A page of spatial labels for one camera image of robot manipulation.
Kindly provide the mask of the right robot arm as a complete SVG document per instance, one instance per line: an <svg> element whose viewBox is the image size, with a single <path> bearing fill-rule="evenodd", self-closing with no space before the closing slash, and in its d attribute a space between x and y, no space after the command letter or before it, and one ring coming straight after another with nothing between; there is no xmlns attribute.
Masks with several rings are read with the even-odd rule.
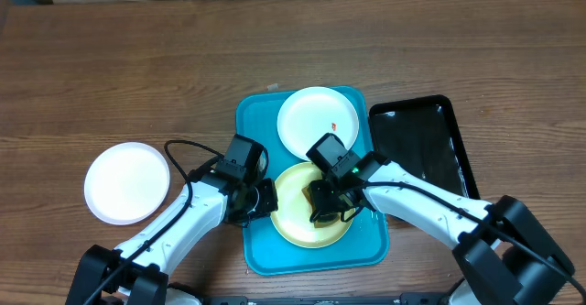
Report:
<svg viewBox="0 0 586 305"><path fill-rule="evenodd" d="M519 200L496 203L466 198L421 180L385 156L359 157L333 133L308 151L322 172L309 195L317 221L367 208L412 224L447 246L463 280L447 304L548 304L570 283L580 294L575 268L547 230Z"/></svg>

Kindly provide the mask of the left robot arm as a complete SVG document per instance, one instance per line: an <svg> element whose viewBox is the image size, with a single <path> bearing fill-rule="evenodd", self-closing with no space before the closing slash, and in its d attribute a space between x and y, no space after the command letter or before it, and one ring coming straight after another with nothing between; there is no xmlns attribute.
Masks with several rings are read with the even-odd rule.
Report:
<svg viewBox="0 0 586 305"><path fill-rule="evenodd" d="M277 191L267 175L267 149L241 135L225 153L181 174L178 198L148 227L116 249L93 245L81 257L67 303L99 304L104 292L127 291L130 304L163 304L168 279L213 228L247 227L277 210Z"/></svg>

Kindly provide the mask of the yellow plate with stain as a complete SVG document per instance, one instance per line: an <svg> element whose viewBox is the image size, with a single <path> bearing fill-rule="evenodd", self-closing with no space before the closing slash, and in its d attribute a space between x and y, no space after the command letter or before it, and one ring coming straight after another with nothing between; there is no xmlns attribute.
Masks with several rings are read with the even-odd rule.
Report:
<svg viewBox="0 0 586 305"><path fill-rule="evenodd" d="M332 222L312 223L314 209L306 188L314 180L321 180L321 171L310 162L298 163L277 178L277 210L271 221L277 231L291 244L304 248L322 248L340 240L352 223L341 221L339 214Z"/></svg>

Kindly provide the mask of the green yellow sponge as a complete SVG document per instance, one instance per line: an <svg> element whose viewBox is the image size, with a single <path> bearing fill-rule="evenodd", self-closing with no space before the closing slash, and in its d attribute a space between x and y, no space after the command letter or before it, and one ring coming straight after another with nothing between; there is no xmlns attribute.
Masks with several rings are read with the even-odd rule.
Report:
<svg viewBox="0 0 586 305"><path fill-rule="evenodd" d="M302 192L311 207L309 221L314 224L315 228L324 228L333 225L340 220L340 215L337 212L327 214L317 213L317 208L309 191L309 187L304 188Z"/></svg>

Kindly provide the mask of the white plate with stain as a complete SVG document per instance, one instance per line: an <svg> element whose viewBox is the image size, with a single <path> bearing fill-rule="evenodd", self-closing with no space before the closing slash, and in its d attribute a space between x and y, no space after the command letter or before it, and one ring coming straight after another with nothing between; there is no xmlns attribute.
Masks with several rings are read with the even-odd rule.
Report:
<svg viewBox="0 0 586 305"><path fill-rule="evenodd" d="M277 115L282 144L306 161L306 153L326 133L333 133L350 149L359 129L358 114L350 100L327 87L308 87L292 93Z"/></svg>

